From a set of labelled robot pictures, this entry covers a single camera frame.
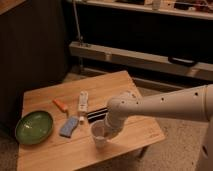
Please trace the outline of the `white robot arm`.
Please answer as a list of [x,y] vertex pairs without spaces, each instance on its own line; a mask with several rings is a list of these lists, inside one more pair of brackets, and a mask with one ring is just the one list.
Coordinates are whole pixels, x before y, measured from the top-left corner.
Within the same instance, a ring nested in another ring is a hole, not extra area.
[[213,171],[213,84],[139,98],[130,91],[107,102],[105,135],[114,138],[134,115],[208,122],[196,171]]

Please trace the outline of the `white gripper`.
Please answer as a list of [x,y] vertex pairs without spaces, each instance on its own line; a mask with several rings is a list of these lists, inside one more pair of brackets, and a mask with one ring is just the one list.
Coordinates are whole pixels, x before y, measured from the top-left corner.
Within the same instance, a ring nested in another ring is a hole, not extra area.
[[125,121],[126,117],[108,113],[104,118],[104,136],[108,139],[116,137],[123,130]]

